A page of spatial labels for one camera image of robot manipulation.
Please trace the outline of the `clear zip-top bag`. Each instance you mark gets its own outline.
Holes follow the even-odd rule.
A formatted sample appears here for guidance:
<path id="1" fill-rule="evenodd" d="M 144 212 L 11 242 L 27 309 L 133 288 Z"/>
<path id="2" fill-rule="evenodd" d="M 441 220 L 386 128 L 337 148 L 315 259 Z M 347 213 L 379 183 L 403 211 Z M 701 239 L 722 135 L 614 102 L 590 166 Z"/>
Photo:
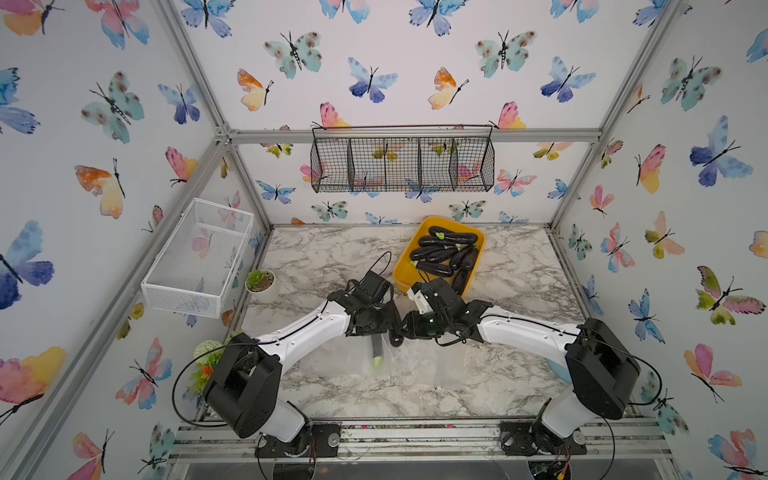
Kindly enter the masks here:
<path id="1" fill-rule="evenodd" d="M 382 337 L 384 362 L 378 369 L 373 368 L 371 337 L 348 340 L 349 366 L 354 373 L 406 386 L 453 390 L 465 386 L 468 371 L 460 345 L 440 347 L 433 341 L 405 340 L 400 347 L 393 347 Z"/>

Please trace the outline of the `dark purple eggplant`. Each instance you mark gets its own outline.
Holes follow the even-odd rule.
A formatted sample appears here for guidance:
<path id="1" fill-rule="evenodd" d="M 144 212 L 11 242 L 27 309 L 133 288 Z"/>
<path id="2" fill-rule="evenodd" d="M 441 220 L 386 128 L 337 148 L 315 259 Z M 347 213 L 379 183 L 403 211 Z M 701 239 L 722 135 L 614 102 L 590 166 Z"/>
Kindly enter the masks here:
<path id="1" fill-rule="evenodd" d="M 373 368 L 378 369 L 384 362 L 384 345 L 381 334 L 375 334 L 371 337 Z"/>

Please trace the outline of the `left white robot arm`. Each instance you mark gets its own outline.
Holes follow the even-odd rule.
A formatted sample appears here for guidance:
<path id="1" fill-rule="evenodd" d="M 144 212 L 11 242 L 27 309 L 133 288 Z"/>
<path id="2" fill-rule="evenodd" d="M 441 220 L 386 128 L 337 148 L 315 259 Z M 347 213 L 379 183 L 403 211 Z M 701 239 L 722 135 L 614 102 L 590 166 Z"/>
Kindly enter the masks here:
<path id="1" fill-rule="evenodd" d="M 400 322 L 394 286 L 369 270 L 360 281 L 330 293 L 320 306 L 287 326 L 207 347 L 181 370 L 201 364 L 202 402 L 239 438 L 257 433 L 284 444 L 310 435 L 310 420 L 279 398 L 283 374 L 323 344 L 341 337 L 383 334 Z"/>

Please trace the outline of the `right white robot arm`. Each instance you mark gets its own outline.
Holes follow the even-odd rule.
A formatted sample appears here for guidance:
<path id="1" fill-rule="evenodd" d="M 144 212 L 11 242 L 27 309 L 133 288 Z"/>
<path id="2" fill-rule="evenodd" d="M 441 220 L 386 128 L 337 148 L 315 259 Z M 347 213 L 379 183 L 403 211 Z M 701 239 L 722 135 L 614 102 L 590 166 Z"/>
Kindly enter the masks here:
<path id="1" fill-rule="evenodd" d="M 408 291 L 417 309 L 392 323 L 390 337 L 456 343 L 475 341 L 522 349 L 568 371 L 570 389 L 550 399 L 530 427 L 534 441 L 561 445 L 596 419 L 619 420 L 631 404 L 645 360 L 631 354 L 606 323 L 557 323 L 514 313 L 487 301 L 465 302 L 444 280 L 417 283 Z"/>

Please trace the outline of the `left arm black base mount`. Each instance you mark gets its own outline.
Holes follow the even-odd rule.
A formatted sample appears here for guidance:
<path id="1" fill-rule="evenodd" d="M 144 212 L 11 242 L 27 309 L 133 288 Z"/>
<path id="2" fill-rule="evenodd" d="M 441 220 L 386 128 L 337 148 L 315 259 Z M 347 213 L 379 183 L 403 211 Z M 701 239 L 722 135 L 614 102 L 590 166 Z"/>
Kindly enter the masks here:
<path id="1" fill-rule="evenodd" d="M 259 458 L 335 458 L 341 443 L 341 425 L 310 423 L 290 442 L 266 435 L 257 441 L 255 455 Z"/>

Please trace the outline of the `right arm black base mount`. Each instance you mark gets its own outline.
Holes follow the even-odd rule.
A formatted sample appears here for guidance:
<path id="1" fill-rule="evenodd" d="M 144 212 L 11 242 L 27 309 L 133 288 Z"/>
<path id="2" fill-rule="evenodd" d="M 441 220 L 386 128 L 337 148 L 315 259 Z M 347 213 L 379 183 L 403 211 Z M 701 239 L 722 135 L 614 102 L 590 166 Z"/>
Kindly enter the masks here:
<path id="1" fill-rule="evenodd" d="M 501 422 L 499 428 L 500 448 L 506 456 L 587 454 L 585 440 L 577 442 L 574 439 L 575 434 L 581 434 L 580 430 L 569 437 L 560 438 L 537 422 L 521 420 Z"/>

